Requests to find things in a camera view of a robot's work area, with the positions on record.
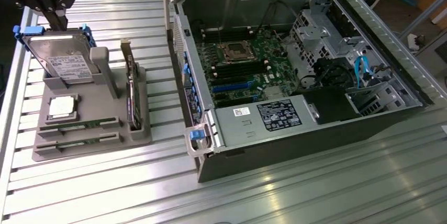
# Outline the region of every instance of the slotted metal surface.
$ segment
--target slotted metal surface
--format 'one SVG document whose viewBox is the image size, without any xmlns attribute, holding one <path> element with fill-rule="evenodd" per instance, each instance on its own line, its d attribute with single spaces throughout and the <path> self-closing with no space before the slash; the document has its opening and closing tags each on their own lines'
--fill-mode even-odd
<svg viewBox="0 0 447 224">
<path fill-rule="evenodd" d="M 24 18 L 28 25 L 46 25 L 42 18 Z M 2 112 L 10 118 L 0 178 L 2 223 L 447 221 L 441 106 L 363 142 L 197 184 L 184 147 L 161 0 L 76 0 L 68 20 L 70 27 L 90 26 L 97 45 L 110 50 L 112 67 L 124 66 L 120 38 L 130 38 L 146 71 L 153 143 L 34 162 L 42 70 L 21 53 L 17 99 L 6 94 L 14 106 L 10 114 Z"/>
</svg>

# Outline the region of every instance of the motherboard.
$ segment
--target motherboard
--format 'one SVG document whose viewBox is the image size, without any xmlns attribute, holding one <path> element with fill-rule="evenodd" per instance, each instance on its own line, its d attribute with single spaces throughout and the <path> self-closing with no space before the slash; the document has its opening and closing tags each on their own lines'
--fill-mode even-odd
<svg viewBox="0 0 447 224">
<path fill-rule="evenodd" d="M 202 42 L 196 47 L 217 108 L 285 97 L 296 88 L 274 31 L 261 29 L 248 40 Z"/>
</svg>

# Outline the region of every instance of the green circuit board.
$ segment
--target green circuit board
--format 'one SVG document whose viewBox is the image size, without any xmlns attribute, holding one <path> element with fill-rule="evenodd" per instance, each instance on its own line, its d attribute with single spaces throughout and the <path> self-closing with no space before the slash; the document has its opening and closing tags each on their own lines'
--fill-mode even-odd
<svg viewBox="0 0 447 224">
<path fill-rule="evenodd" d="M 230 73 L 232 78 L 244 79 L 244 81 L 234 83 L 248 83 L 248 87 L 222 92 L 214 92 L 213 89 L 221 86 L 230 86 L 234 84 L 230 83 L 225 85 L 214 85 L 217 77 L 214 76 L 216 73 L 213 68 L 216 66 L 229 64 L 225 60 L 225 52 L 228 51 L 222 49 L 222 44 L 220 43 L 196 44 L 201 66 L 206 78 L 206 84 L 217 107 L 236 105 L 237 101 L 240 101 L 238 104 L 244 104 L 268 100 L 268 98 L 270 98 L 265 93 L 265 89 L 270 91 L 268 87 L 274 87 L 274 90 L 280 90 L 284 96 L 288 96 L 296 88 L 293 69 L 288 61 L 287 55 L 281 54 L 284 49 L 280 46 L 277 38 L 272 36 L 272 31 L 260 30 L 254 38 L 242 42 L 225 42 L 225 45 L 234 45 L 237 43 L 244 43 L 246 47 L 249 47 L 250 56 L 254 57 L 254 59 L 241 62 L 244 62 L 245 64 L 250 64 L 250 62 L 253 64 L 260 64 L 264 62 L 264 60 L 266 60 L 268 64 L 262 65 L 265 69 L 261 73 L 248 75 L 241 75 L 237 71 Z"/>
</svg>

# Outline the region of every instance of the floor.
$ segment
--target floor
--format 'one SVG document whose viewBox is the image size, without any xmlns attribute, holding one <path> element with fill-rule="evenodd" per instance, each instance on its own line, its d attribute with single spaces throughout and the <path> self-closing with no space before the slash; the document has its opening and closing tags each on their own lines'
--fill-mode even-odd
<svg viewBox="0 0 447 224">
<path fill-rule="evenodd" d="M 403 31 L 412 20 L 420 14 L 420 10 L 416 7 L 407 5 L 401 0 L 381 0 L 375 7 L 375 12 L 395 32 Z M 12 27 L 20 23 L 21 11 L 16 9 L 13 4 L 4 6 L 2 18 L 0 24 L 0 64 L 4 67 L 4 79 L 6 79 L 9 73 L 9 65 L 12 61 L 13 48 L 16 46 L 16 40 L 12 36 Z M 427 19 L 415 29 L 413 34 L 424 35 L 425 41 L 432 39 L 440 29 L 436 25 L 431 24 Z"/>
</svg>

